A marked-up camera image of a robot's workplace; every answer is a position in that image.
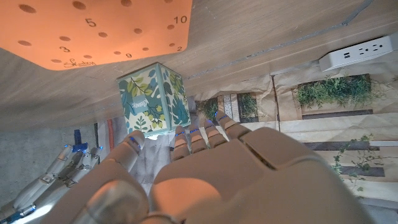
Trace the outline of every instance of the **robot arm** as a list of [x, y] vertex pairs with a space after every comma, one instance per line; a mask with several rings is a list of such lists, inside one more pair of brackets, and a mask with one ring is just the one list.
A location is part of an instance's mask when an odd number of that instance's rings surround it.
[[12, 223], [19, 220], [25, 223], [25, 218], [40, 208], [43, 201], [58, 200], [68, 188], [77, 183], [88, 173], [99, 159], [100, 148], [93, 148], [91, 152], [79, 150], [74, 153], [71, 161], [65, 167], [68, 158], [73, 153], [73, 146], [66, 145], [46, 172], [21, 190], [16, 199], [3, 206], [0, 211], [0, 223]]
[[63, 197], [52, 196], [53, 204], [60, 199], [41, 223], [373, 223], [303, 144], [269, 128], [250, 131], [221, 111], [216, 119], [229, 140], [207, 122], [212, 149], [196, 126], [189, 134], [176, 128], [173, 162], [157, 174], [149, 199], [129, 175], [144, 146], [134, 131]]

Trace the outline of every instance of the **wooden floor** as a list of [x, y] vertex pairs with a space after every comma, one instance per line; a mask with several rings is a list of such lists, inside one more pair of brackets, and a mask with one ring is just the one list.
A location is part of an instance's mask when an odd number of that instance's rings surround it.
[[396, 0], [194, 0], [188, 48], [178, 54], [56, 72], [0, 49], [0, 131], [121, 116], [117, 77], [154, 62], [195, 95], [397, 31]]

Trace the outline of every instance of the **tissue box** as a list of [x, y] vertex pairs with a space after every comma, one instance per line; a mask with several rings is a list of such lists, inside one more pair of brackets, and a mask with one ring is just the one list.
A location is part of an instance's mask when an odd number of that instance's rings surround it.
[[181, 75], [160, 63], [118, 78], [128, 133], [145, 137], [174, 131], [191, 123]]

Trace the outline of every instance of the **orange clock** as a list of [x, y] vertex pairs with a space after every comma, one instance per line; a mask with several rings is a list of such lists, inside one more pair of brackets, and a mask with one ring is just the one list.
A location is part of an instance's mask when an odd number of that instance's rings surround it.
[[0, 2], [0, 47], [51, 70], [185, 50], [192, 0]]

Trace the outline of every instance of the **electrical outlet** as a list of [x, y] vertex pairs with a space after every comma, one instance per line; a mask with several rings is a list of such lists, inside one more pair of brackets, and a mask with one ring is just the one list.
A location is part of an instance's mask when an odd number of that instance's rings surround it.
[[330, 52], [319, 60], [321, 71], [352, 65], [388, 54], [393, 51], [392, 36], [381, 37]]

